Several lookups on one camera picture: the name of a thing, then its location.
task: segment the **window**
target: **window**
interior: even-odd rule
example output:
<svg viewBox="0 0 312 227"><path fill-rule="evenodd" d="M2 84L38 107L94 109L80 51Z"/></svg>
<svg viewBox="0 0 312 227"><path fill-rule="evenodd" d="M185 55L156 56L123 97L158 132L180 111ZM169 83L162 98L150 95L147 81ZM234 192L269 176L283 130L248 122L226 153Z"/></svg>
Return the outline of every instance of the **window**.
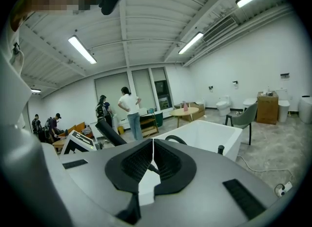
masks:
<svg viewBox="0 0 312 227"><path fill-rule="evenodd" d="M132 72L132 77L136 87L136 95L142 99L139 103L140 108L155 109L156 104L148 70Z"/></svg>
<svg viewBox="0 0 312 227"><path fill-rule="evenodd" d="M170 92L163 68L152 69L160 110L172 107Z"/></svg>
<svg viewBox="0 0 312 227"><path fill-rule="evenodd" d="M117 114L119 120L127 118L127 112L118 106L118 100L122 96L121 89L126 86L129 88L128 76L126 73L104 77L95 80L97 101L103 94L106 96L106 101L111 105L114 114Z"/></svg>

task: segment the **gray chair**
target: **gray chair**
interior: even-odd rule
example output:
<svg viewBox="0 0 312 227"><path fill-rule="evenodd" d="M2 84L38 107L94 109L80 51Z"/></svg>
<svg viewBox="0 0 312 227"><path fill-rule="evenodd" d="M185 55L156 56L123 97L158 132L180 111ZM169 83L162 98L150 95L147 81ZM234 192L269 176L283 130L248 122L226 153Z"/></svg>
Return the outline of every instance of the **gray chair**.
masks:
<svg viewBox="0 0 312 227"><path fill-rule="evenodd" d="M247 110L241 115L232 116L226 115L225 125L228 124L228 119L231 119L231 126L245 129L249 126L249 145L252 142L252 121L255 119L257 113L258 103L254 103L247 108Z"/></svg>

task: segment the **wooden table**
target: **wooden table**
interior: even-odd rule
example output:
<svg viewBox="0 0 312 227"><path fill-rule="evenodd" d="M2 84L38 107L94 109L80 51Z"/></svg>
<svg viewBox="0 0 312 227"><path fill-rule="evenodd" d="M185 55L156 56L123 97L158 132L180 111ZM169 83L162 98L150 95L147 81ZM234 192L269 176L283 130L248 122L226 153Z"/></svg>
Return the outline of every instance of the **wooden table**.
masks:
<svg viewBox="0 0 312 227"><path fill-rule="evenodd" d="M176 109L170 112L170 115L177 117L177 128L179 128L180 117L192 115L199 111L199 108L188 107L187 111L184 111L184 108Z"/></svg>
<svg viewBox="0 0 312 227"><path fill-rule="evenodd" d="M66 143L66 139L62 139L62 140L58 140L58 141L54 142L52 145L53 145L55 151L58 152L57 148L62 149L64 147L65 143Z"/></svg>

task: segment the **jeans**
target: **jeans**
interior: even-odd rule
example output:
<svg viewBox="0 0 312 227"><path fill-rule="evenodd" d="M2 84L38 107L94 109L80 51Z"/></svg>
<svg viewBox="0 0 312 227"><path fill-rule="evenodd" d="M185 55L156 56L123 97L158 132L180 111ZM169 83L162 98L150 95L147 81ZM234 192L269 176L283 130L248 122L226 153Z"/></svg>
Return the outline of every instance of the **jeans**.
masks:
<svg viewBox="0 0 312 227"><path fill-rule="evenodd" d="M140 125L139 113L137 112L135 114L129 114L128 121L129 121L129 125L130 125L131 131L133 133L135 140L142 140L143 136L142 136L142 130L141 130L141 125Z"/></svg>

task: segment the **air vent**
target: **air vent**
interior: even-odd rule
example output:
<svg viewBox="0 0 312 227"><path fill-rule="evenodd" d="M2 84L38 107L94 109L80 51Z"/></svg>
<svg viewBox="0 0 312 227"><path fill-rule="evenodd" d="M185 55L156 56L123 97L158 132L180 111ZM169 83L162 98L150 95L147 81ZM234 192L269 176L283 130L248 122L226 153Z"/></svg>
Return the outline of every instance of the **air vent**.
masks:
<svg viewBox="0 0 312 227"><path fill-rule="evenodd" d="M224 19L204 34L203 41L207 42L211 40L213 37L224 32L226 29L232 27L233 25L237 25L237 23L232 17Z"/></svg>

